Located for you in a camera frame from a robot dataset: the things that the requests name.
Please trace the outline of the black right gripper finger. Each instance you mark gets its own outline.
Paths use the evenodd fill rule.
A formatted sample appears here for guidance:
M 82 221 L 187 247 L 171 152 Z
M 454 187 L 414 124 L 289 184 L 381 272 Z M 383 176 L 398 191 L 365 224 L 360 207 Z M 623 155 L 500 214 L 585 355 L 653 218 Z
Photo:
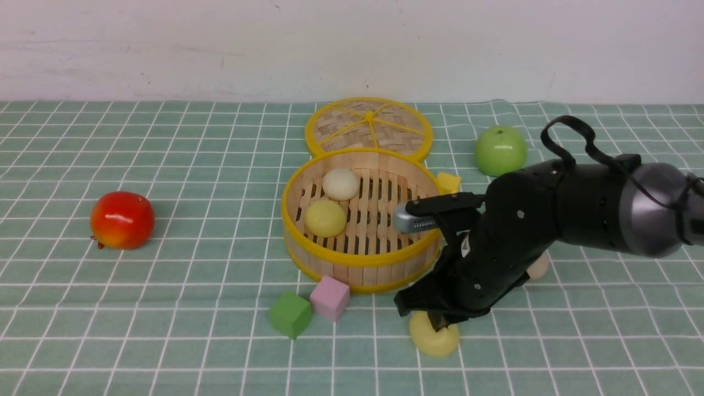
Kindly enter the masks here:
M 435 332 L 456 324 L 457 316 L 452 312 L 428 311 L 429 322 Z
M 441 291 L 436 275 L 425 275 L 394 296 L 398 315 L 405 317 L 415 311 L 440 312 Z

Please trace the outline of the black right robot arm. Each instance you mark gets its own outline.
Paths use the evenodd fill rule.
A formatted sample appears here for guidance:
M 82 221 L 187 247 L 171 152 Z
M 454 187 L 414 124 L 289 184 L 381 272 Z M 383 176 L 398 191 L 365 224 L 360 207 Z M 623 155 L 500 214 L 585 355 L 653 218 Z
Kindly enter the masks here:
M 424 311 L 440 330 L 488 314 L 556 241 L 655 259 L 701 246 L 702 182 L 666 163 L 620 171 L 546 161 L 496 178 L 483 195 L 400 203 L 393 224 L 403 235 L 438 229 L 447 243 L 394 298 L 401 316 Z

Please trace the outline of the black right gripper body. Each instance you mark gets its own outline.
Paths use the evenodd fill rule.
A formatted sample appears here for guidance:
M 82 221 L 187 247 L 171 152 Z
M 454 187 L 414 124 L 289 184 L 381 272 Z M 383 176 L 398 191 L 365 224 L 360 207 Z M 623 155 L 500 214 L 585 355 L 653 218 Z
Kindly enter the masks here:
M 554 212 L 561 178 L 555 171 L 522 170 L 490 183 L 485 210 L 466 236 L 468 251 L 445 276 L 450 308 L 438 320 L 486 315 L 523 284 L 527 269 L 558 238 Z

